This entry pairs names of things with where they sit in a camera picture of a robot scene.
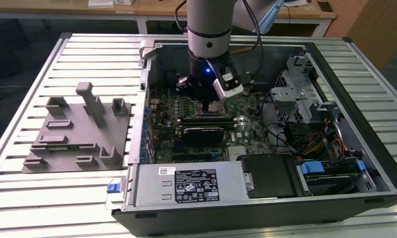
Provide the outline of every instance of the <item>power supply label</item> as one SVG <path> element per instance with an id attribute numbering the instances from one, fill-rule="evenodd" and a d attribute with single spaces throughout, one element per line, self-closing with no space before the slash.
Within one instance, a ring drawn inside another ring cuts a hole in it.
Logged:
<path id="1" fill-rule="evenodd" d="M 175 173 L 177 203 L 219 201 L 216 170 L 184 170 Z"/>

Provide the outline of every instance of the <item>slotted metal platform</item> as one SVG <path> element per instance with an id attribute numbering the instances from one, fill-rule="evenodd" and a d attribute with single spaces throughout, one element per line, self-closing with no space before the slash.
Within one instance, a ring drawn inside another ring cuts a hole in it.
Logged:
<path id="1" fill-rule="evenodd" d="M 184 40 L 173 35 L 73 34 L 60 39 L 15 118 L 0 140 L 0 238 L 8 237 L 107 237 L 128 238 L 129 231 L 115 221 L 105 208 L 105 186 L 123 178 L 125 170 L 53 174 L 23 174 L 48 111 L 51 96 L 65 96 L 68 103 L 81 103 L 75 88 L 80 81 L 95 85 L 93 94 L 104 103 L 115 96 L 133 104 L 127 136 L 124 168 L 128 164 L 131 138 L 141 133 L 133 120 L 143 113 L 145 93 L 139 84 L 148 71 L 139 66 L 141 40 Z M 255 42 L 253 37 L 232 41 Z M 381 141 L 397 161 L 397 92 L 354 47 L 341 39 L 272 38 L 264 42 L 313 42 L 336 72 Z M 324 92 L 329 92 L 320 82 Z M 113 202 L 123 202 L 123 194 Z M 397 205 L 374 209 L 340 223 L 251 229 L 184 235 L 183 237 L 397 237 Z"/>

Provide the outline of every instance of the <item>motherboard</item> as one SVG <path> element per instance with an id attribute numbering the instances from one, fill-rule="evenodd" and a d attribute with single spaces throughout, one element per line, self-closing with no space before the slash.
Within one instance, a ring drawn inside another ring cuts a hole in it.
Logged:
<path id="1" fill-rule="evenodd" d="M 269 154 L 259 116 L 260 94 L 201 104 L 171 90 L 151 97 L 155 163 L 232 161 L 243 154 Z"/>

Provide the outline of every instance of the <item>circuit board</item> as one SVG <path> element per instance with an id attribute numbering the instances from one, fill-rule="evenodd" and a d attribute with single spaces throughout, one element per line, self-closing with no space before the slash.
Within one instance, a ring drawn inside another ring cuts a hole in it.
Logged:
<path id="1" fill-rule="evenodd" d="M 224 131 L 223 142 L 211 146 L 185 146 L 181 133 L 185 127 L 179 126 L 180 118 L 195 118 L 197 106 L 187 97 L 168 93 L 151 100 L 153 112 L 155 162 L 185 163 L 199 160 L 179 159 L 183 155 L 212 155 L 212 161 L 229 161 L 228 148 L 244 146 L 247 154 L 269 154 L 270 145 L 268 135 L 257 116 L 259 95 L 248 97 L 239 95 L 225 102 L 224 112 L 233 118 L 235 127 Z"/>

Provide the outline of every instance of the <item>blue latch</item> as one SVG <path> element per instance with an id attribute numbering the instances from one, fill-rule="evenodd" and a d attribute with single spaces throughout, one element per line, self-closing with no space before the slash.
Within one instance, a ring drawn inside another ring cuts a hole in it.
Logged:
<path id="1" fill-rule="evenodd" d="M 120 193 L 120 183 L 111 183 L 107 185 L 107 193 Z"/>
<path id="2" fill-rule="evenodd" d="M 360 172 L 366 170 L 366 166 L 364 164 L 364 161 L 361 161 L 361 160 L 357 161 L 357 167 L 360 169 Z"/>
<path id="3" fill-rule="evenodd" d="M 309 161 L 304 162 L 302 165 L 300 165 L 300 169 L 302 174 L 309 174 L 309 173 L 324 173 L 325 169 L 322 166 L 322 163 L 320 161 Z"/>

